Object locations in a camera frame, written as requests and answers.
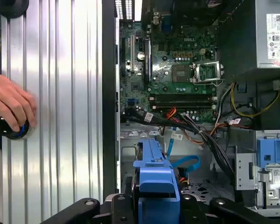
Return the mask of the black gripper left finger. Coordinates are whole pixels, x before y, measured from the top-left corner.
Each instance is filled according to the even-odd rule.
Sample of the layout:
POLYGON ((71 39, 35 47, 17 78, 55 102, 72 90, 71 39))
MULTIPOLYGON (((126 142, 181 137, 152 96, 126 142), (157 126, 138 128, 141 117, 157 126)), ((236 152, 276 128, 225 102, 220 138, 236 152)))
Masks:
POLYGON ((132 176, 127 176, 122 194, 108 195, 104 203, 83 198, 52 217, 44 224, 134 224, 132 176))

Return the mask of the person's bare hand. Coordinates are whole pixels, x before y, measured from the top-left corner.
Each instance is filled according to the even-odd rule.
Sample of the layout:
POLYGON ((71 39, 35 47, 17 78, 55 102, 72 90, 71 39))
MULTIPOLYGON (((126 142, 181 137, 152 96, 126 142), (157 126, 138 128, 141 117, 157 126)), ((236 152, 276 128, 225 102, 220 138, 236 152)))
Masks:
POLYGON ((5 119, 11 129, 19 132, 26 121, 34 127, 35 115, 35 98, 0 74, 0 116, 5 119))

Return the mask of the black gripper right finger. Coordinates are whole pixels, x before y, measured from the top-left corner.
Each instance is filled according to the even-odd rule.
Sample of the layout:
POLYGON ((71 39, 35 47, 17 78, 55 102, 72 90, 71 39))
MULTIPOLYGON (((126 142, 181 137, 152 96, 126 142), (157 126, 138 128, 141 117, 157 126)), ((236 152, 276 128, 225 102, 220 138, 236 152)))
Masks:
POLYGON ((181 196, 181 224, 280 224, 280 217, 265 217, 227 198, 216 197, 209 205, 193 195, 181 196))

